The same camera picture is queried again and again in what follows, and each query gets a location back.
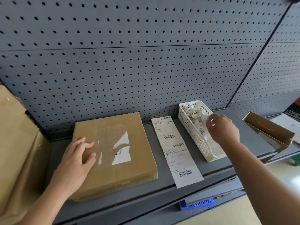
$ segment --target black vertical gap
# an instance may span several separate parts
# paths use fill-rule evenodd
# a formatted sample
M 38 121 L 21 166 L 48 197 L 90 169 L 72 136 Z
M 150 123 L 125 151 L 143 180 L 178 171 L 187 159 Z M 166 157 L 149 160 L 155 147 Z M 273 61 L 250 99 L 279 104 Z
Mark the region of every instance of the black vertical gap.
M 287 14 L 287 12 L 289 11 L 289 9 L 291 8 L 291 6 L 293 5 L 293 2 L 290 3 L 290 5 L 287 7 L 287 9 L 285 10 L 284 14 L 282 15 L 281 19 L 279 20 L 279 22 L 277 23 L 276 27 L 274 28 L 274 30 L 272 31 L 271 35 L 269 36 L 268 40 L 266 41 L 266 43 L 264 44 L 264 46 L 262 47 L 261 51 L 259 52 L 259 54 L 257 55 L 257 57 L 255 58 L 254 62 L 252 63 L 251 67 L 249 68 L 249 70 L 247 71 L 246 75 L 244 76 L 244 78 L 242 79 L 241 83 L 239 84 L 238 88 L 235 90 L 234 94 L 232 95 L 232 97 L 230 98 L 229 102 L 226 105 L 226 108 L 228 108 L 228 106 L 230 105 L 231 101 L 233 100 L 234 96 L 236 95 L 236 93 L 238 92 L 238 90 L 240 89 L 240 87 L 242 86 L 242 84 L 244 83 L 245 79 L 247 78 L 248 74 L 250 73 L 250 71 L 252 70 L 253 66 L 256 64 L 257 60 L 260 58 L 261 54 L 263 53 L 264 49 L 266 48 L 266 46 L 268 45 L 268 43 L 270 42 L 271 38 L 273 37 L 274 33 L 276 32 L 277 28 L 280 26 L 282 20 L 284 19 L 285 15 Z

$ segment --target tile floor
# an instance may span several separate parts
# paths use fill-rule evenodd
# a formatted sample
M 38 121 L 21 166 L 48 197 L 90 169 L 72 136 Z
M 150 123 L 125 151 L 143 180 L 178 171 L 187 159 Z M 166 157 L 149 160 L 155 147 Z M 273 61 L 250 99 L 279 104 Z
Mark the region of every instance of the tile floor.
M 293 166 L 289 159 L 267 165 L 293 191 L 300 195 L 300 166 Z M 179 225 L 260 225 L 247 196 L 205 212 Z

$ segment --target perforated metal panel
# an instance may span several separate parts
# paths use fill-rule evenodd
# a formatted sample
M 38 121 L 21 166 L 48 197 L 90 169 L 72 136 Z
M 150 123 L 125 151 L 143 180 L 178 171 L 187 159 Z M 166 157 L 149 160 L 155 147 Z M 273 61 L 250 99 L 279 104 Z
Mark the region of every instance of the perforated metal panel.
M 290 8 L 270 42 L 300 42 L 300 3 Z
M 262 117 L 282 113 L 300 96 L 300 90 L 231 102 L 229 107 L 243 118 L 249 111 Z
M 0 52 L 0 77 L 46 131 L 61 132 L 90 118 L 175 112 L 184 101 L 227 103 L 261 47 Z
M 233 101 L 299 89 L 300 43 L 270 43 Z
M 0 50 L 264 43 L 283 0 L 1 0 Z

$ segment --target open cardboard box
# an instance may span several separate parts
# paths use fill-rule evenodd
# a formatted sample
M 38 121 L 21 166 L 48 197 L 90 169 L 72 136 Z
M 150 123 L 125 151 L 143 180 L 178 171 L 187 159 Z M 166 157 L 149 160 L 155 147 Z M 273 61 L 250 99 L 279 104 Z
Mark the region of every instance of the open cardboard box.
M 242 119 L 258 135 L 268 142 L 277 152 L 288 148 L 293 142 L 295 133 L 265 119 L 253 112 L 249 112 Z

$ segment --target blue plastic object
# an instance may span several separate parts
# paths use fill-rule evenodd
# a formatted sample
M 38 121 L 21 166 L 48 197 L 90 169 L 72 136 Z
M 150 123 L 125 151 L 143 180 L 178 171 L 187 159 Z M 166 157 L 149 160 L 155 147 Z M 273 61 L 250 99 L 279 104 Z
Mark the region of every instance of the blue plastic object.
M 192 204 L 192 205 L 187 205 L 185 200 L 179 202 L 179 209 L 180 211 L 184 211 L 184 210 L 190 210 L 190 209 L 194 209 L 194 208 L 200 208 L 200 207 L 205 207 L 205 206 L 208 206 L 208 205 L 213 205 L 215 202 L 214 202 L 214 199 L 210 198 L 210 199 L 206 199 L 206 200 L 203 200 L 203 201 L 200 201 L 198 203 L 195 203 L 195 204 Z

